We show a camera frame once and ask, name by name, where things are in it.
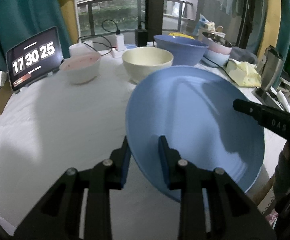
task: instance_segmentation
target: gray towel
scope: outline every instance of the gray towel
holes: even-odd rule
[[[237,61],[247,61],[255,65],[258,63],[258,58],[253,53],[239,47],[233,47],[229,57]]]

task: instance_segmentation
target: white cup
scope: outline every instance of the white cup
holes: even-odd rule
[[[88,44],[91,47],[94,47],[93,41],[84,41],[84,43]],[[84,43],[76,43],[76,44],[73,44],[72,46],[69,46],[70,56],[71,57],[81,56],[81,55],[85,55],[94,51],[92,48],[90,48]]]

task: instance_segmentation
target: white bowl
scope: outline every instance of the white bowl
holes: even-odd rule
[[[138,84],[152,72],[170,67],[174,57],[164,49],[140,47],[126,51],[122,59],[128,75]]]
[[[207,49],[202,60],[210,67],[218,67],[218,66],[209,61],[208,59],[206,59],[205,57],[207,57],[212,62],[215,62],[221,67],[225,66],[229,60],[229,55],[224,55]]]
[[[66,59],[60,65],[60,71],[66,74],[70,83],[82,84],[99,74],[100,62],[101,54],[91,51],[89,54]]]

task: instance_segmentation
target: power adapter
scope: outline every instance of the power adapter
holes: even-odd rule
[[[148,32],[146,29],[142,29],[141,23],[135,30],[135,44],[137,47],[146,47],[148,40]]]

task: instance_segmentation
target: cream bowl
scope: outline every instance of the cream bowl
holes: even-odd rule
[[[99,74],[101,54],[91,51],[88,54],[66,59],[60,65],[71,84],[82,84],[92,80]]]
[[[154,47],[130,49],[122,56],[129,77],[137,84],[152,72],[170,67],[173,59],[172,53]]]

